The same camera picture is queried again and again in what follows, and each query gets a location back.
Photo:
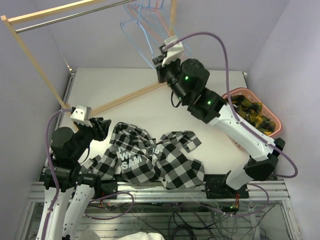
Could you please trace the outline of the black white checked shirt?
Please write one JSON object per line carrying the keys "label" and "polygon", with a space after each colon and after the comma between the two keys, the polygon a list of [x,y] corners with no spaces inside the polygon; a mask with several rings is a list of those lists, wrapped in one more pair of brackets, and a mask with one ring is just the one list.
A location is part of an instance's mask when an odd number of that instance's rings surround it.
{"label": "black white checked shirt", "polygon": [[111,180],[120,167],[122,179],[131,184],[160,181],[168,190],[197,187],[204,181],[203,163],[185,155],[201,145],[192,131],[170,131],[156,140],[145,129],[119,122],[109,144],[104,154],[85,161],[82,174]]}

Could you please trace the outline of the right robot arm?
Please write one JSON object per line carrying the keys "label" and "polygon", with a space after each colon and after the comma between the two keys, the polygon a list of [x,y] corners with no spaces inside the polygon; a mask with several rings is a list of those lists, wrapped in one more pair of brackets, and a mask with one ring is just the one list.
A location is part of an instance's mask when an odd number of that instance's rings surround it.
{"label": "right robot arm", "polygon": [[273,139],[257,130],[238,114],[219,94],[206,88],[210,73],[197,59],[179,58],[167,62],[164,56],[152,60],[159,83],[167,83],[183,106],[196,119],[215,127],[239,143],[249,154],[248,162],[230,170],[223,182],[207,193],[226,198],[251,181],[265,181],[274,172],[280,151],[285,146],[281,138]]}

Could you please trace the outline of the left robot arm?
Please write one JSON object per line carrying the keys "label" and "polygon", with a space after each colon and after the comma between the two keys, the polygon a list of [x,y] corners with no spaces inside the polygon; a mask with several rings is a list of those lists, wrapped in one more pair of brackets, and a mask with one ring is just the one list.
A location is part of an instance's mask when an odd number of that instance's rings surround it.
{"label": "left robot arm", "polygon": [[112,121],[93,117],[88,122],[88,126],[77,124],[77,132],[64,126],[52,134],[38,240],[73,240],[89,201],[102,193],[100,176],[81,174],[79,159],[92,141],[107,138]]}

